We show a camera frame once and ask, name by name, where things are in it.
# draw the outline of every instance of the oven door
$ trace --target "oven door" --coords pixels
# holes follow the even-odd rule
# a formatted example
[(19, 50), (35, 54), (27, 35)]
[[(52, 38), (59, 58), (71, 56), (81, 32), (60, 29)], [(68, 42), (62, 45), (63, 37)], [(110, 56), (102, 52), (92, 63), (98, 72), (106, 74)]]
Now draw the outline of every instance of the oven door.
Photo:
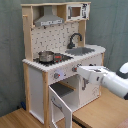
[(60, 109), (65, 117), (65, 128), (72, 128), (72, 110), (65, 104), (65, 102), (57, 95), (57, 93), (49, 86), (49, 101), (50, 101), (50, 127), (58, 128), (55, 122), (55, 111), (53, 106)]

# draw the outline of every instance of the door handle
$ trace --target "door handle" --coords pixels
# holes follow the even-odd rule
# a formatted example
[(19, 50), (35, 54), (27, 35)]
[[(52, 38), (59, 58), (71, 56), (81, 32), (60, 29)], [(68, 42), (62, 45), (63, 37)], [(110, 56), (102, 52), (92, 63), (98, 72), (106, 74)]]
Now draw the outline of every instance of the door handle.
[(82, 87), (82, 90), (85, 90), (86, 85), (89, 83), (88, 80), (86, 80), (85, 78), (83, 78), (84, 80), (84, 86)]
[(61, 106), (60, 104), (57, 104), (57, 103), (56, 103), (54, 96), (52, 96), (51, 101), (52, 101), (52, 103), (53, 103), (57, 108), (59, 108), (59, 109), (62, 111), (62, 106)]
[(70, 16), (68, 16), (68, 19), (71, 19), (71, 17), (72, 17), (72, 7), (69, 6), (69, 7), (68, 7), (68, 10), (70, 11)]

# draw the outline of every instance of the wooden table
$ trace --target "wooden table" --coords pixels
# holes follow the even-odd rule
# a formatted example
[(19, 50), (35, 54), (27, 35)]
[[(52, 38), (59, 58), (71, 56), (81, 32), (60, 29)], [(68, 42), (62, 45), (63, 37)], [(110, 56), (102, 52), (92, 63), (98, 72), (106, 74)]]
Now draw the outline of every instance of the wooden table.
[[(81, 128), (74, 122), (72, 125), (73, 128)], [(64, 120), (59, 121), (57, 126), (59, 128), (65, 128)], [(28, 112), (18, 109), (0, 118), (0, 128), (44, 128), (44, 125)]]
[(73, 113), (88, 128), (115, 128), (128, 118), (128, 101), (102, 87), (100, 98)]

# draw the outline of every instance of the backsplash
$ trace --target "backsplash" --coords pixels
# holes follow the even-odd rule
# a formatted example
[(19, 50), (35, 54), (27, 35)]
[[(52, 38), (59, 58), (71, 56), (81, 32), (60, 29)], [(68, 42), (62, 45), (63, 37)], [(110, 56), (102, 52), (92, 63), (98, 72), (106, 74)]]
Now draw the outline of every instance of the backsplash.
[[(31, 31), (33, 57), (43, 50), (66, 50), (73, 33), (78, 33), (79, 22), (35, 27)], [(73, 43), (78, 46), (78, 36), (74, 36)]]

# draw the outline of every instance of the cooktop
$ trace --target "cooktop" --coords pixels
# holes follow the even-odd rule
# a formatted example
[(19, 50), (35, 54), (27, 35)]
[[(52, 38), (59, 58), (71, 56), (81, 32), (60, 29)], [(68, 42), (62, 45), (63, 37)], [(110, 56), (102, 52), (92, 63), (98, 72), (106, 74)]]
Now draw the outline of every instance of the cooktop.
[(52, 65), (55, 65), (55, 64), (73, 59), (73, 57), (70, 57), (70, 56), (67, 56), (67, 55), (61, 54), (61, 56), (62, 56), (62, 58), (60, 60), (53, 60), (51, 62), (42, 62), (42, 61), (39, 60), (39, 58), (35, 58), (35, 59), (33, 59), (33, 61), (36, 62), (36, 63), (42, 64), (43, 66), (49, 67), (49, 66), (52, 66)]

